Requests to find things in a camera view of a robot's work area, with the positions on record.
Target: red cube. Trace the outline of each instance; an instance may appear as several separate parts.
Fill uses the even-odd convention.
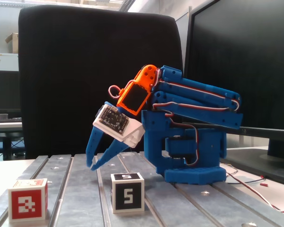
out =
[[[17,180],[8,191],[9,222],[45,219],[47,179]]]

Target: black marker cube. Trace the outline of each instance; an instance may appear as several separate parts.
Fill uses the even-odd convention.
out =
[[[113,213],[144,211],[144,179],[140,173],[111,174]]]

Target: blue robotic arm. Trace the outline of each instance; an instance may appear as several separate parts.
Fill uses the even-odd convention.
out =
[[[156,166],[157,173],[167,182],[208,184],[224,181],[226,173],[219,167],[219,158],[226,156],[226,133],[216,129],[196,129],[175,123],[174,114],[238,129],[242,114],[239,94],[182,78],[182,72],[163,66],[157,70],[157,83],[152,88],[153,109],[142,111],[145,157]],[[119,111],[129,116],[123,108]],[[103,135],[94,127],[87,147],[87,165],[91,166],[94,152]],[[162,144],[169,157],[162,155]],[[114,140],[92,170],[110,160],[126,144]]]

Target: orange servo bracket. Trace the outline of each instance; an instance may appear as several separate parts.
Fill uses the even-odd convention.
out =
[[[144,66],[134,81],[125,89],[121,89],[117,106],[137,115],[151,95],[151,89],[156,79],[156,70],[157,67],[154,65]]]

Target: number 5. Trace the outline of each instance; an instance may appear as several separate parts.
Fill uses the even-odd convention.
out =
[[[122,177],[123,177],[123,179],[129,179],[129,178],[131,178],[130,175],[122,175]]]
[[[125,200],[124,203],[133,203],[133,195],[127,194],[132,191],[132,189],[124,189],[124,198],[129,198],[129,200]]]

